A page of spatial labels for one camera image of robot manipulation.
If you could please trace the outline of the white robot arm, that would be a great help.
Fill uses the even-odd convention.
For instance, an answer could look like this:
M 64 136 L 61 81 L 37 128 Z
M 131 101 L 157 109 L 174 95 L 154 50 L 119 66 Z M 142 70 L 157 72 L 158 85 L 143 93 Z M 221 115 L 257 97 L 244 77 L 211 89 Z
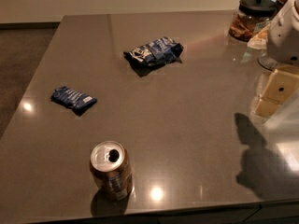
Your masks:
M 270 71 L 253 112 L 265 119 L 281 113 L 299 89 L 299 0 L 288 0 L 271 21 L 258 63 Z

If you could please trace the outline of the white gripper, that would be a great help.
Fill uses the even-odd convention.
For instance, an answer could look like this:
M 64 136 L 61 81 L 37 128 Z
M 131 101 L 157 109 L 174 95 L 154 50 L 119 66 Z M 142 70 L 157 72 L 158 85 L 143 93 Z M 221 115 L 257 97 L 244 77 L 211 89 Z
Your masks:
M 263 99 L 256 97 L 253 101 L 253 112 L 256 115 L 271 117 L 264 125 L 268 131 L 296 132 L 299 129 L 298 89 L 297 66 L 281 65 L 271 73 L 262 92 Z

